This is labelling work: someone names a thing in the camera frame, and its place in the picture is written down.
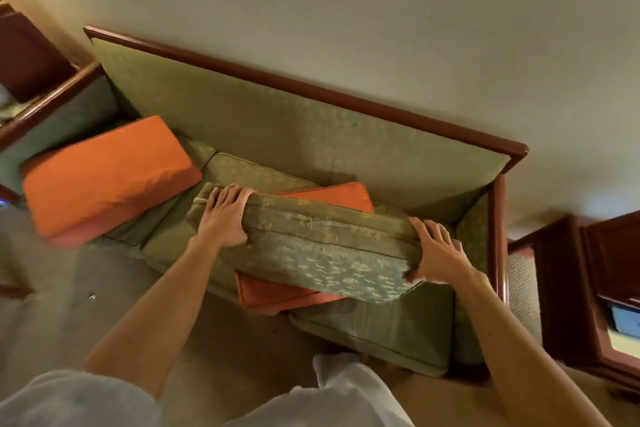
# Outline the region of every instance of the wall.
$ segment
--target wall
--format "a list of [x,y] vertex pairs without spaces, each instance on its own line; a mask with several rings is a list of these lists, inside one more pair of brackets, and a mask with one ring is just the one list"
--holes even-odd
[[105,26],[526,142],[511,237],[640,208],[637,0],[36,1],[65,47]]

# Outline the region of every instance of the hand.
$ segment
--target hand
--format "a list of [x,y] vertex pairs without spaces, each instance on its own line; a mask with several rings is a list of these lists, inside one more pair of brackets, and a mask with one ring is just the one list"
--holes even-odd
[[460,279],[475,271],[458,240],[452,240],[445,227],[434,221],[409,218],[413,227],[418,231],[422,245],[422,260],[417,270],[410,273],[406,279],[411,283],[417,279],[424,279],[436,284],[455,284]]
[[214,188],[207,200],[195,240],[214,248],[245,243],[247,237],[241,221],[244,205],[252,192],[253,189],[241,188],[236,184],[222,190]]

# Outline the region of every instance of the sofa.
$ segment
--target sofa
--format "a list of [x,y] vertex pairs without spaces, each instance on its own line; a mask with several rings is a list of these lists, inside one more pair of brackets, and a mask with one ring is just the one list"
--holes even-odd
[[[504,174],[519,142],[192,51],[87,27],[98,62],[29,122],[0,128],[0,185],[20,196],[32,155],[140,117],[160,115],[203,180],[106,234],[164,273],[195,233],[186,214],[205,183],[283,194],[359,181],[377,214],[447,225],[507,302]],[[209,291],[238,302],[234,270]],[[484,358],[449,286],[399,300],[347,298],[294,309],[293,325],[423,375],[481,382]]]

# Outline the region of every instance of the orange pillow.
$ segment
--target orange pillow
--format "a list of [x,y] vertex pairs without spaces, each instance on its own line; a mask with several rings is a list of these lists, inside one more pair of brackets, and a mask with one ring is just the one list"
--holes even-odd
[[[299,197],[307,201],[321,201],[368,213],[374,212],[369,193],[359,182],[290,192],[282,196]],[[271,315],[281,310],[322,304],[343,298],[342,296],[320,293],[303,287],[270,282],[239,271],[236,271],[236,284],[240,295],[240,303],[243,307],[260,314]]]
[[21,171],[36,230],[59,248],[82,245],[202,180],[159,116],[36,156]]

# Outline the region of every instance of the white sleeve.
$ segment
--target white sleeve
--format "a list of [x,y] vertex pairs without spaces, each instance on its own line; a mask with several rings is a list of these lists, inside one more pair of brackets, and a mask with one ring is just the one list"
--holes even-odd
[[7,427],[160,427],[161,410],[131,383],[78,371],[51,371],[0,403]]

